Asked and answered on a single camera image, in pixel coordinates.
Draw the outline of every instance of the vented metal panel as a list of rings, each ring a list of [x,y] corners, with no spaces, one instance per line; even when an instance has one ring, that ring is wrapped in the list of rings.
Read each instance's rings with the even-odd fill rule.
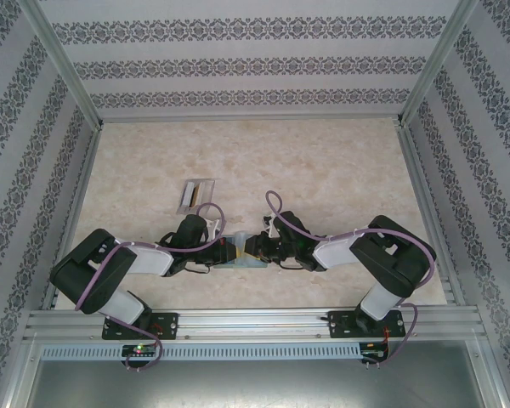
[[[121,360],[121,344],[48,345],[43,361]],[[360,359],[358,343],[293,344],[165,344],[162,360],[334,360]],[[132,360],[152,360],[133,357]]]

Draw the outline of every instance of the enclosure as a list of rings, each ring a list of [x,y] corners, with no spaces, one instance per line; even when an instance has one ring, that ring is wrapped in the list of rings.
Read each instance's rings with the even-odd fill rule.
[[[215,267],[123,279],[178,314],[126,372],[49,273],[96,228],[175,231],[187,179],[215,179],[226,235],[276,190],[314,234],[384,214],[429,242],[401,356],[367,370],[320,319],[361,263]],[[510,406],[510,0],[0,0],[0,406],[66,401]]]

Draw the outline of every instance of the black mounting plate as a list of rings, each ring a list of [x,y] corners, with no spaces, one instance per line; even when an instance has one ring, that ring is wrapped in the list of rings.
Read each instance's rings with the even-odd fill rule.
[[[175,340],[178,333],[178,319],[177,313],[152,313],[146,331],[156,335],[160,340]],[[148,337],[106,318],[102,328],[102,338],[104,340],[147,340]]]
[[[355,324],[355,312],[353,310],[328,312],[326,320],[329,322],[331,338],[383,337],[385,327],[389,330],[389,337],[404,337],[406,335],[402,313],[399,310],[390,310],[388,315],[379,322],[378,328],[367,333]]]

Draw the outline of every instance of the beige marble floor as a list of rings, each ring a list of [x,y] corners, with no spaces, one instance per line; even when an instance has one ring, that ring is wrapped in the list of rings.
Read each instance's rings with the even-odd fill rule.
[[[260,232],[272,189],[316,234],[385,214],[426,239],[389,119],[171,122],[104,126],[74,245],[98,227],[142,241],[175,231],[184,180],[193,178],[218,179],[213,201],[224,209],[225,234]],[[155,309],[233,309],[353,306],[373,282],[353,263],[324,273],[271,266],[127,276],[122,286]],[[412,300],[445,303],[438,276]],[[72,304],[60,295],[57,308]]]

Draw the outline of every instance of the patterned wallpaper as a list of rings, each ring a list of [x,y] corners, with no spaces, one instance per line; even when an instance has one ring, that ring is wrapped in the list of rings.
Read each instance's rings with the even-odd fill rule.
[[[510,0],[480,2],[411,123],[470,304],[510,395]]]
[[[39,309],[92,129],[14,0],[0,0],[0,389]]]
[[[42,9],[104,119],[400,113],[457,0],[64,0]]]

